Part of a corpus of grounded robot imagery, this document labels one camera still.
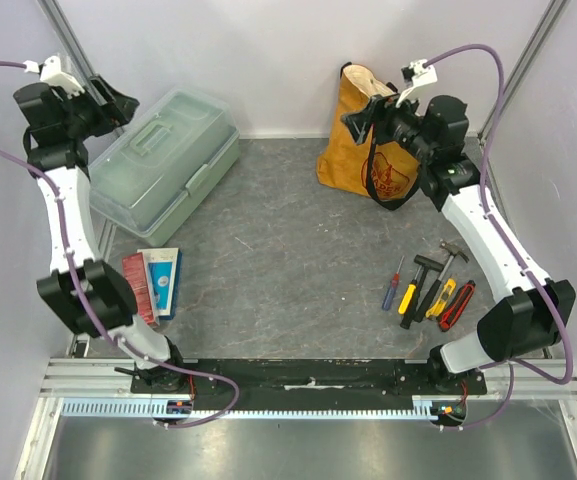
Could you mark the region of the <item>green plastic tool box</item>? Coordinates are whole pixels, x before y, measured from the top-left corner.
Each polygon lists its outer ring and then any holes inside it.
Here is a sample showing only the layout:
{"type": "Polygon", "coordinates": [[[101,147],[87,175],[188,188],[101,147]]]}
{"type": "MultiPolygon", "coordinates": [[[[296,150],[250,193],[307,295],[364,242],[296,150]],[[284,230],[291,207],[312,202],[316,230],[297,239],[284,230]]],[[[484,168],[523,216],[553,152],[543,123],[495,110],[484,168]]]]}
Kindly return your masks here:
{"type": "Polygon", "coordinates": [[[91,208],[161,247],[238,156],[230,107],[196,90],[173,89],[91,163],[91,208]]]}

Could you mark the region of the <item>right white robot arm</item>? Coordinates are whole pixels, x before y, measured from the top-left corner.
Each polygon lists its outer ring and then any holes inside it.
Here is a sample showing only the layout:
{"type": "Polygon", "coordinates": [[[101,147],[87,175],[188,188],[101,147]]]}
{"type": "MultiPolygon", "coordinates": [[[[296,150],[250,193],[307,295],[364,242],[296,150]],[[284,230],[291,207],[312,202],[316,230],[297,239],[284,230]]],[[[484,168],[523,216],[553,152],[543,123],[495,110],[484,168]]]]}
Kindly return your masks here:
{"type": "Polygon", "coordinates": [[[375,95],[363,109],[340,117],[355,144],[376,148],[394,142],[412,155],[418,163],[416,187],[466,241],[496,303],[474,332],[431,351],[427,384],[449,393],[464,372],[506,361],[526,366],[524,355],[561,344],[564,373],[547,378],[565,385],[574,373],[566,324],[576,292],[569,281],[555,281],[537,265],[500,215],[479,167],[463,151],[466,108],[440,95],[419,115],[416,104],[399,94],[375,95]]]}

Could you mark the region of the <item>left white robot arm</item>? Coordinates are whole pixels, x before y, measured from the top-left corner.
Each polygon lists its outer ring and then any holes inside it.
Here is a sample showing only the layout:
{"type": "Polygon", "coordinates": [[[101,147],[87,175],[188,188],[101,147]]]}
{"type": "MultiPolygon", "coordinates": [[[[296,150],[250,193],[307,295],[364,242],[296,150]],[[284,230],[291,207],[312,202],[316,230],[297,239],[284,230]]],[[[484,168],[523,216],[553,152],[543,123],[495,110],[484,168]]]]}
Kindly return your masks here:
{"type": "Polygon", "coordinates": [[[14,99],[28,127],[27,166],[45,200],[51,232],[50,273],[37,281],[40,298],[74,335],[104,338],[134,362],[130,375],[153,389],[178,392],[188,369],[178,348],[139,315],[128,281],[95,242],[90,215],[90,137],[128,124],[137,99],[93,76],[90,87],[66,73],[43,74],[14,99]]]}

